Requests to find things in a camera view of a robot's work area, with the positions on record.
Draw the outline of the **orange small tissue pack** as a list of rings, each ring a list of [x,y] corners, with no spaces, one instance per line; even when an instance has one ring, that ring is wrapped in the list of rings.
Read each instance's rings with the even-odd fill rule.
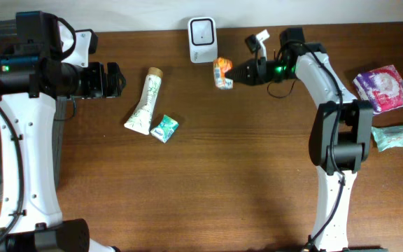
[[[220,90],[231,90],[233,80],[226,77],[226,73],[232,69],[232,61],[219,57],[213,61],[213,76],[215,86]]]

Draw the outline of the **white tube with brown cap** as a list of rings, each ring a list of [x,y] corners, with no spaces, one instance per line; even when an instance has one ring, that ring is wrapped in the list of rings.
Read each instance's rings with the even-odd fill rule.
[[[152,116],[155,108],[163,72],[156,67],[150,67],[146,76],[139,103],[124,127],[135,132],[149,135]]]

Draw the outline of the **green small tissue pack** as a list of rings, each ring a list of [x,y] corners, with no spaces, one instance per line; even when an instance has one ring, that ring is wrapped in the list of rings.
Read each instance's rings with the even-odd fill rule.
[[[151,129],[150,134],[162,143],[166,143],[178,129],[179,123],[168,115],[164,115],[158,126]]]

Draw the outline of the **pink purple tissue pack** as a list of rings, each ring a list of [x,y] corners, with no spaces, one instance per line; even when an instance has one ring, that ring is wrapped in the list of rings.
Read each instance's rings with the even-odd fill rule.
[[[360,98],[370,102],[374,115],[403,107],[403,79],[392,64],[359,73],[353,84]]]

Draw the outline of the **teal wet wipes pack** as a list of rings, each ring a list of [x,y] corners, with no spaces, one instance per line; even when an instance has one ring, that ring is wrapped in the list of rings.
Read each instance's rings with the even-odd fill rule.
[[[372,127],[372,135],[379,152],[389,148],[403,148],[403,125]]]

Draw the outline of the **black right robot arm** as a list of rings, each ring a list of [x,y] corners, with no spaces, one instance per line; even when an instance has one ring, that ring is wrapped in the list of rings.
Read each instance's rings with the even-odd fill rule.
[[[309,157],[318,175],[318,203],[313,230],[302,251],[349,251],[347,222],[353,184],[369,155],[373,108],[347,90],[334,72],[325,47],[306,42],[302,28],[279,35],[280,49],[267,59],[269,32],[245,43],[254,55],[226,72],[246,85],[303,82],[316,105],[309,137]]]

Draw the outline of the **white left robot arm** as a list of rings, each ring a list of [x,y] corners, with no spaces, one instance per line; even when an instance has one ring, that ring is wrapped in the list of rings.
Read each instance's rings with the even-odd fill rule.
[[[115,62],[69,62],[65,19],[42,11],[15,17],[18,41],[0,55],[3,197],[0,251],[105,251],[82,218],[64,220],[55,188],[52,128],[59,98],[119,97],[125,77]]]

